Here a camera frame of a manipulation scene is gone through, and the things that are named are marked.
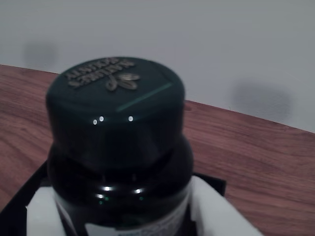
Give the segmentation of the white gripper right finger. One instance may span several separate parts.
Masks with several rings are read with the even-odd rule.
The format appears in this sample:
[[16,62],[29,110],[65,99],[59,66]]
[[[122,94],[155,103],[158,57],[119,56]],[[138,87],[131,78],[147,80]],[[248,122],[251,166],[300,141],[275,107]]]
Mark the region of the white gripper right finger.
[[225,197],[199,177],[191,179],[190,218],[199,236],[261,236]]

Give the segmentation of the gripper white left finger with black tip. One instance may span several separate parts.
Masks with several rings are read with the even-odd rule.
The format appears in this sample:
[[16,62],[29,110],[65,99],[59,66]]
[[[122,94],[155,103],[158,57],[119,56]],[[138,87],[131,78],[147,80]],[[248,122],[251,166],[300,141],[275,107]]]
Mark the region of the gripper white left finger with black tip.
[[52,187],[39,188],[27,210],[27,236],[66,236]]

